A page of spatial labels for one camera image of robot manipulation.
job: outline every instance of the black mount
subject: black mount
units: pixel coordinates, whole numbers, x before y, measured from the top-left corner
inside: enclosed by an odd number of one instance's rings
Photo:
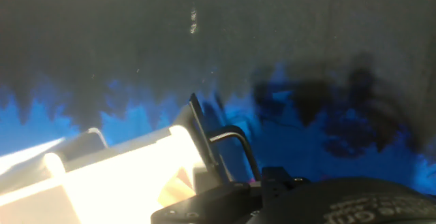
[[[310,183],[292,178],[282,167],[264,167],[262,175],[261,182],[231,182],[158,210],[152,214],[151,224],[246,223],[276,198]]]

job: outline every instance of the screw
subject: screw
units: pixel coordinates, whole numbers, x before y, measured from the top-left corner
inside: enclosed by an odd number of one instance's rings
[[[195,212],[189,212],[186,214],[186,217],[196,218],[198,217],[198,214]]]
[[[177,212],[175,210],[170,210],[167,213],[165,213],[166,215],[170,215],[170,214],[177,214]]]

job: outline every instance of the metal rod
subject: metal rod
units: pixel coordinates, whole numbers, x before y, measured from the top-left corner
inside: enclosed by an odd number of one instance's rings
[[[247,156],[251,171],[253,172],[254,175],[254,179],[256,181],[262,179],[262,176],[259,171],[258,163],[254,158],[254,154],[251,149],[251,146],[248,143],[248,139],[245,136],[244,131],[240,127],[237,127],[235,125],[227,125],[216,131],[212,131],[208,133],[208,137],[211,143],[219,142],[228,138],[238,138],[239,142],[243,145],[245,155]]]

